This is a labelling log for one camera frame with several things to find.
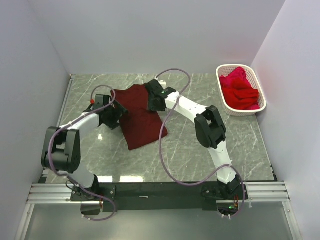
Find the maroon t shirt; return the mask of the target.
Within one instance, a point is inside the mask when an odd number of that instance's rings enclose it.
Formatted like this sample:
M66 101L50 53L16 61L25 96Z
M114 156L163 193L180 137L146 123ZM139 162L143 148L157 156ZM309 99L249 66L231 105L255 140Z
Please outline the maroon t shirt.
M159 140L163 122L157 112L147 110L148 92L143 85L116 89L111 95L128 110L119 124L130 151Z

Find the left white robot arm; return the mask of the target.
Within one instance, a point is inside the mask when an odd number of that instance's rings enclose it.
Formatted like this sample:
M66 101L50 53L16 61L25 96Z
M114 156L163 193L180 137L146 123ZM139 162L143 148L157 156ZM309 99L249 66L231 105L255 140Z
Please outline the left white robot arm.
M72 122L46 130L41 164L50 169L53 164L58 176L67 177L79 196L96 199L105 190L100 187L98 177L81 163L81 139L100 127L114 130L120 126L120 119L129 111L110 95L97 94L81 116Z

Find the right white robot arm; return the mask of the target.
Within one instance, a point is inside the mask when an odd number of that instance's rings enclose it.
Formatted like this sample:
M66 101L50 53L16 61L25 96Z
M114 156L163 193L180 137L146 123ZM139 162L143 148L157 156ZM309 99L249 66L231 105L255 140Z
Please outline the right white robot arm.
M195 103L171 87L164 89L157 79L151 80L144 86L148 93L147 110L153 112L169 110L160 127L158 143L160 162L167 175L177 184L186 187L201 185L211 176L217 175L217 191L223 199L233 198L237 194L237 188L239 187L244 190L243 180L233 167L227 150L227 129L217 107ZM177 180L171 175L164 163L162 136L166 123L173 112L179 113L194 124L196 139L202 147L208 150L214 163L214 172L199 182L185 183Z

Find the white plastic laundry basket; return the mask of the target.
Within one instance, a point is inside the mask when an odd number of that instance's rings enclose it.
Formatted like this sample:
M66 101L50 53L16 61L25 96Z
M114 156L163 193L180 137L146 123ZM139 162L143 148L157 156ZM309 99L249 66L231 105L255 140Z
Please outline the white plastic laundry basket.
M266 98L255 71L243 64L223 64L216 69L220 99L231 116L250 116L263 111Z

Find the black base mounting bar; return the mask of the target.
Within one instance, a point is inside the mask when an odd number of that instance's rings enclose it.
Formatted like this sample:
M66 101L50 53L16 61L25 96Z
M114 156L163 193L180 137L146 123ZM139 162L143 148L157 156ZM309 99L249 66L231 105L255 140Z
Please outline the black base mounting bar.
M196 186L176 182L100 183L99 192L89 195L77 186L71 191L72 202L81 204L82 214L142 210L189 210L227 213L228 203L247 200L247 188L239 181L231 186L207 181Z

